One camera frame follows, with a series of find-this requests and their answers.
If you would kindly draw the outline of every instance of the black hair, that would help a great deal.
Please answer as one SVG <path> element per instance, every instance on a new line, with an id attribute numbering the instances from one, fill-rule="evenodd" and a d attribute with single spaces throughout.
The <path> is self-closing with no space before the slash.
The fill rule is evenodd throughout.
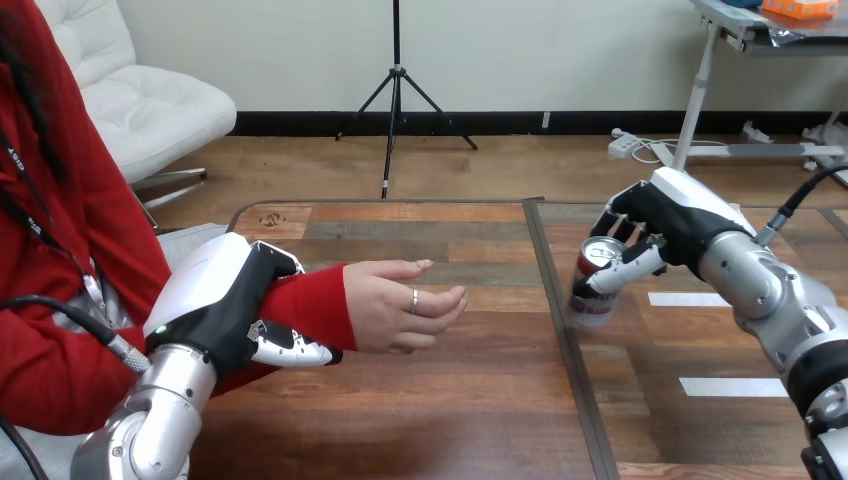
<path id="1" fill-rule="evenodd" d="M 15 91 L 26 106 L 32 126 L 38 135 L 38 146 L 41 149 L 41 154 L 47 162 L 50 172 L 61 184 L 67 178 L 67 172 L 58 152 L 50 141 L 48 118 L 41 108 L 41 96 L 33 85 L 34 72 L 18 56 L 10 39 L 9 32 L 12 31 L 16 23 L 15 19 L 7 12 L 0 11 L 0 63 L 9 66 Z"/>

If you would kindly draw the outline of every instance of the black tripod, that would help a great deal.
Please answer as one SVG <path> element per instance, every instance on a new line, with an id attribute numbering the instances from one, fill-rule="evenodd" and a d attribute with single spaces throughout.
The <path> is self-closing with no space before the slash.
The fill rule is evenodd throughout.
<path id="1" fill-rule="evenodd" d="M 418 84 L 413 82 L 411 78 L 409 78 L 409 75 L 406 73 L 406 69 L 400 65 L 400 15 L 398 13 L 399 3 L 399 0 L 394 0 L 392 4 L 395 30 L 395 66 L 389 70 L 389 75 L 386 77 L 385 80 L 383 80 L 383 83 L 381 83 L 380 86 L 377 87 L 377 90 L 374 91 L 374 93 L 371 95 L 371 97 L 368 98 L 365 104 L 362 105 L 362 108 L 360 108 L 358 112 L 353 114 L 353 119 L 348 124 L 347 128 L 345 128 L 344 130 L 339 132 L 338 135 L 336 135 L 336 141 L 338 141 L 343 136 L 349 134 L 351 130 L 353 130 L 353 127 L 356 125 L 356 120 L 359 118 L 359 114 L 364 112 L 365 109 L 368 108 L 369 105 L 371 105 L 371 102 L 373 102 L 374 99 L 377 98 L 377 95 L 379 95 L 380 92 L 383 91 L 383 88 L 385 88 L 385 86 L 389 84 L 389 80 L 392 81 L 392 114 L 391 123 L 389 124 L 389 138 L 386 144 L 386 166 L 383 169 L 383 193 L 380 197 L 382 199 L 386 198 L 386 194 L 389 191 L 389 164 L 392 161 L 392 150 L 394 150 L 395 148 L 395 139 L 397 138 L 397 132 L 395 129 L 399 127 L 401 123 L 401 79 L 404 79 L 409 82 L 409 84 L 412 85 L 412 88 L 414 88 L 415 91 L 418 92 L 422 97 L 424 97 L 424 100 L 427 100 L 427 103 L 429 103 L 430 106 L 436 110 L 436 113 L 438 113 L 439 116 L 442 117 L 442 120 L 448 125 L 448 127 L 451 129 L 451 131 L 453 131 L 455 135 L 462 136 L 462 138 L 464 138 L 465 141 L 468 142 L 469 145 L 471 145 L 471 148 L 477 150 L 477 145 L 475 145 L 474 142 L 472 142 L 471 139 L 468 138 L 468 135 L 462 135 L 460 132 L 457 131 L 448 114 L 443 112 L 442 109 L 439 108 L 438 105 L 436 105 L 436 102 L 434 102 L 430 97 L 428 97 L 427 94 L 424 93 L 424 90 L 421 90 L 421 87 L 419 87 Z"/>

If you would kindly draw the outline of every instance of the aluminum can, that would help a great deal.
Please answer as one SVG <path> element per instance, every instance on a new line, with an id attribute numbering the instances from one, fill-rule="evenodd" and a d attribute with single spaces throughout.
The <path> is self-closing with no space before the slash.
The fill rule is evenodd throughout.
<path id="1" fill-rule="evenodd" d="M 573 286 L 604 268 L 611 260 L 620 258 L 627 247 L 612 237 L 591 237 L 580 247 L 574 267 Z M 606 325 L 615 311 L 618 292 L 605 293 L 595 298 L 580 298 L 573 293 L 566 307 L 566 318 L 585 327 Z"/>

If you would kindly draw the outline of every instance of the wooden table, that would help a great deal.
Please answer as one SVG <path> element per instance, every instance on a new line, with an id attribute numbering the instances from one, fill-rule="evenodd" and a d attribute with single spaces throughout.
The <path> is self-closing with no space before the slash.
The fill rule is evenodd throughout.
<path id="1" fill-rule="evenodd" d="M 682 392 L 683 376 L 775 376 L 729 309 L 650 306 L 649 291 L 709 291 L 688 272 L 634 285 L 604 328 L 568 324 L 562 286 L 600 208 L 539 199 L 245 207 L 231 229 L 292 251 L 308 270 L 429 258 L 418 288 L 465 285 L 469 308 L 433 351 L 347 354 L 213 400 L 192 478 L 803 478 L 803 430 L 787 399 Z M 770 215 L 745 213 L 755 224 Z M 775 247 L 848 294 L 848 240 L 819 211 L 796 214 Z"/>

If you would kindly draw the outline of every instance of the orange box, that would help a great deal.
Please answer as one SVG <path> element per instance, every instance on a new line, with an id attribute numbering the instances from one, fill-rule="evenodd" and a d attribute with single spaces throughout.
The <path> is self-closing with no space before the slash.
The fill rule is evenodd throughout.
<path id="1" fill-rule="evenodd" d="M 797 19 L 832 18 L 839 0 L 763 0 L 763 10 Z"/>

